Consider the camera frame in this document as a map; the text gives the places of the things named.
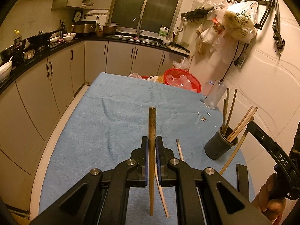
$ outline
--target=cutting board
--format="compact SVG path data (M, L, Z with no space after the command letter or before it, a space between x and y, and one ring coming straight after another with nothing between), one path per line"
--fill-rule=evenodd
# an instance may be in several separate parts
M175 47L175 46L168 46L168 48L175 51L175 52L180 52L180 53L183 53L183 54L186 54L186 55L190 56L190 54L188 52L186 52L184 49L181 49L181 48L178 48L178 47Z

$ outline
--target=human hand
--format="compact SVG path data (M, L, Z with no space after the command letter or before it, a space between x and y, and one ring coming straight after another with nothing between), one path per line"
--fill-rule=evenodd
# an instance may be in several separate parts
M269 201L269 192L274 186L276 173L271 174L267 182L260 188L260 192L256 195L252 204L260 211L265 212L264 215L270 220L275 220L285 208L285 198L272 199Z

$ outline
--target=tiled floor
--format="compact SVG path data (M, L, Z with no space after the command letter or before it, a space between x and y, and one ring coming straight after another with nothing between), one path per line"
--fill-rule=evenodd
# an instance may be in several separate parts
M78 92L78 94L75 96L74 100L71 102L67 110L64 112L63 116L59 120L55 130L53 131L47 146L44 150L44 153L42 155L42 158L40 160L40 164L37 168L37 173L35 175L35 179L33 182L32 187L32 193L31 193L31 201L30 201L30 219L34 219L38 215L39 211L39 205L40 205L40 196L43 186L43 181L45 178L47 166L50 161L50 157L53 153L54 147L57 143L57 140L62 133L62 130L64 129L69 117L71 116L73 110L83 97L84 93L87 91L89 86L84 85L82 89Z

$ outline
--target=faucet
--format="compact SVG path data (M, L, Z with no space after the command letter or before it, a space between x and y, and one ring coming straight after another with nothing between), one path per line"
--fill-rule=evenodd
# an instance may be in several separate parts
M136 19L139 19L139 26L137 27L136 29L136 37L139 38L140 37L140 34L143 33L143 31L141 31L141 26L142 26L142 19L140 17L136 17L133 19L133 23Z

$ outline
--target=window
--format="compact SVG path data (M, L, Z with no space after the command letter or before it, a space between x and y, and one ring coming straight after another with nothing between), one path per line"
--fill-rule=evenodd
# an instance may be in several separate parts
M141 29L158 33L161 25L171 27L179 0L115 0L111 22L120 23L120 27L137 28L142 19Z

